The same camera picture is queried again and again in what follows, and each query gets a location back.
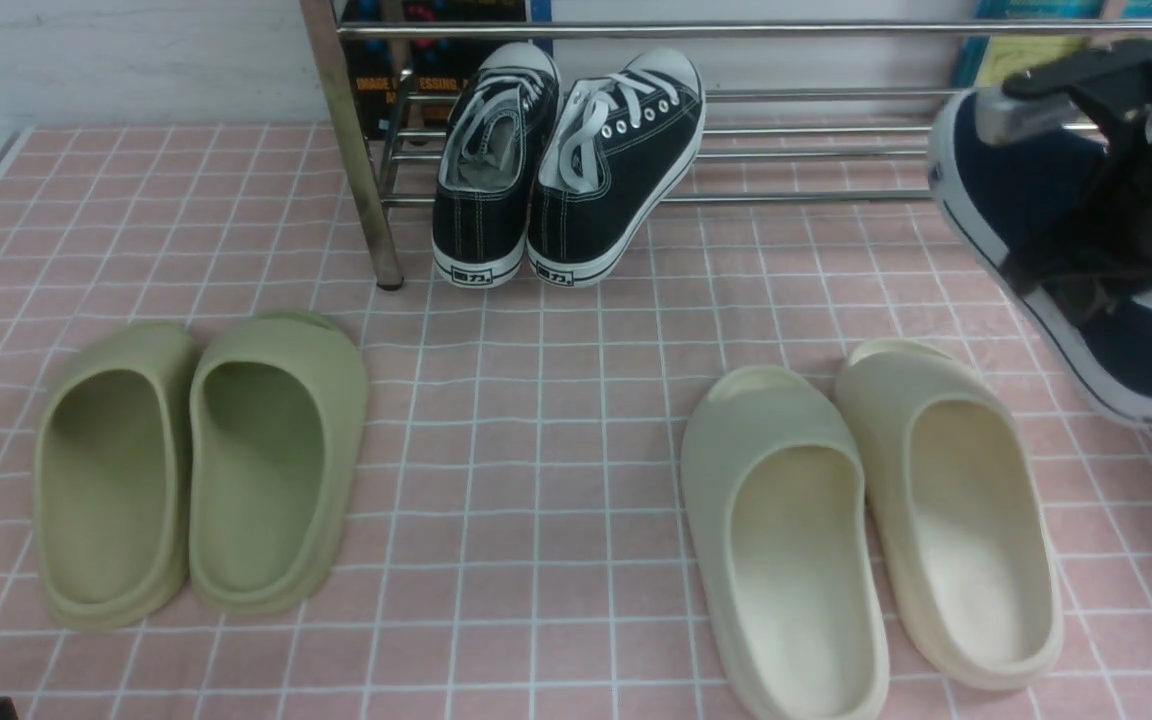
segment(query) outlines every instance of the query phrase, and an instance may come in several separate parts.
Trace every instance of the book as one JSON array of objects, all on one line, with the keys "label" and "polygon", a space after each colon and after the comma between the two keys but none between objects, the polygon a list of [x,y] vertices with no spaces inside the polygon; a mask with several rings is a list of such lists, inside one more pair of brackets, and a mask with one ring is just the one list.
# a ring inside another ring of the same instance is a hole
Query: book
[{"label": "book", "polygon": [[[1068,18],[1102,16],[1114,5],[1123,18],[1152,18],[1152,0],[979,0],[977,18]],[[1034,65],[1049,63],[1087,46],[1087,37],[969,37],[955,63],[955,88],[991,86]]]}]

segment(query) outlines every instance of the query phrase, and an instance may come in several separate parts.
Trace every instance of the shoe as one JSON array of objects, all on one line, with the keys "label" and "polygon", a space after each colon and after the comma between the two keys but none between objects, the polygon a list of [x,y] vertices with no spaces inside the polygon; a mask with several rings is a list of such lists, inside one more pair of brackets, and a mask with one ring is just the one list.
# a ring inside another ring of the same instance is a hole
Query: shoe
[{"label": "shoe", "polygon": [[611,273],[691,167],[704,126],[700,74],[676,50],[577,81],[536,176],[526,229],[536,275],[585,287]]},{"label": "shoe", "polygon": [[217,338],[189,389],[189,575],[233,614],[297,605],[328,577],[367,409],[353,341],[308,311]]},{"label": "shoe", "polygon": [[134,324],[74,356],[41,411],[35,546],[65,628],[128,626],[184,584],[197,363],[183,325]]},{"label": "shoe", "polygon": [[842,416],[788,370],[735,370],[687,420],[682,498],[719,659],[758,720],[873,720],[890,677]]},{"label": "shoe", "polygon": [[1015,420],[937,348],[861,343],[835,382],[901,624],[950,679],[1011,691],[1064,642],[1055,553]]},{"label": "shoe", "polygon": [[434,265],[447,282],[488,288],[518,272],[526,202],[561,97],[554,61],[526,41],[503,45],[468,81],[434,195]]},{"label": "shoe", "polygon": [[929,183],[946,222],[1024,311],[1053,355],[1106,418],[1152,423],[1152,290],[1073,325],[1047,290],[1015,297],[1007,255],[1074,209],[1102,160],[1100,143],[1053,131],[1007,147],[977,136],[975,91],[941,111],[929,137]]}]

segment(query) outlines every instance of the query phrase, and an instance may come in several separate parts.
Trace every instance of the beige slide sandal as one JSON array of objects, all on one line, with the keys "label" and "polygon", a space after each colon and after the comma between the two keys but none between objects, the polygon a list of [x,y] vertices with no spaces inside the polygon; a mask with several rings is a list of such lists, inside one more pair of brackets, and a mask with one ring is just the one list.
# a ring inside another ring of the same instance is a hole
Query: beige slide sandal
[{"label": "beige slide sandal", "polygon": [[1064,623],[1037,491],[1006,407],[969,367],[904,340],[856,348],[835,392],[915,646],[975,688],[1040,679],[1060,657]]},{"label": "beige slide sandal", "polygon": [[728,682],[759,720],[872,720],[887,639],[864,477],[835,407],[803,378],[742,367],[682,439],[682,495]]},{"label": "beige slide sandal", "polygon": [[263,314],[212,342],[189,393],[189,569],[204,601],[285,611],[328,577],[366,407],[362,357],[323,316]]},{"label": "beige slide sandal", "polygon": [[182,325],[142,323],[74,356],[55,382],[35,446],[33,541],[61,626],[134,623],[184,583],[197,361]]}]

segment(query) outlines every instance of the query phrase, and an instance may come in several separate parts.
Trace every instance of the metal shoe rack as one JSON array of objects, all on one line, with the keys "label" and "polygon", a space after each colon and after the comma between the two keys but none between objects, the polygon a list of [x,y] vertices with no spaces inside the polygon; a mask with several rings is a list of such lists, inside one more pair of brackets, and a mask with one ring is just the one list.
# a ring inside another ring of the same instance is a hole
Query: metal shoe rack
[{"label": "metal shoe rack", "polygon": [[[420,141],[441,141],[442,131],[422,129],[419,122],[404,123],[416,105],[449,104],[447,94],[414,92],[414,75],[407,43],[424,38],[476,38],[476,40],[581,40],[581,38],[751,38],[796,37],[892,37],[923,36],[1096,36],[1152,35],[1152,20],[977,20],[977,22],[761,22],[761,23],[406,23],[402,0],[381,1],[381,22],[343,23],[338,25],[332,0],[301,0],[305,26],[314,62],[319,69],[323,93],[328,101],[332,124],[344,159],[346,176],[353,200],[358,209],[362,232],[367,243],[376,281],[384,290],[397,290],[403,283],[402,268],[389,232],[388,209],[427,206],[434,199],[427,195],[394,192],[397,166],[404,162],[438,162],[438,150],[411,147]],[[372,162],[371,149],[362,135],[353,99],[353,83],[346,67],[344,41],[385,40],[389,44],[394,68],[399,68],[396,101],[389,129],[382,144],[379,164]],[[895,101],[942,100],[954,94],[949,88],[781,88],[781,90],[714,90],[710,103],[821,103],[821,101]],[[819,127],[714,127],[705,137],[778,137],[812,136],[922,136],[929,126],[909,124],[869,127],[828,124]],[[768,150],[703,151],[702,162],[748,161],[843,161],[910,158],[924,156],[918,146],[864,147],[776,147]],[[691,205],[813,204],[813,202],[917,202],[926,200],[920,190],[864,190],[836,192],[758,192],[737,195],[672,195],[664,202]]]}]

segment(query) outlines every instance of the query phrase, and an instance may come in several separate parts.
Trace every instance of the pink tile floor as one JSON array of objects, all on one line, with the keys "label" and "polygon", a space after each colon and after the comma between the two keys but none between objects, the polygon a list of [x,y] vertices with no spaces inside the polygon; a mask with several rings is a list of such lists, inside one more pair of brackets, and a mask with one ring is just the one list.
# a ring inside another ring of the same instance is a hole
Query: pink tile floor
[{"label": "pink tile floor", "polygon": [[[916,161],[749,165],[692,185],[922,176]],[[930,205],[662,209],[584,291],[430,282],[424,214],[394,222],[408,283],[378,291],[324,127],[28,136],[0,182],[0,694],[26,715],[744,717],[680,511],[687,415],[725,370],[786,364],[828,388],[847,348],[902,334],[983,370],[1018,416],[1068,637],[1028,692],[947,682],[902,632],[874,544],[882,717],[1152,719],[1152,442],[1087,412]],[[61,632],[29,550],[50,377],[131,319],[206,340],[276,306],[333,314],[374,379],[332,578],[280,616],[221,617],[187,590],[122,632]]]}]

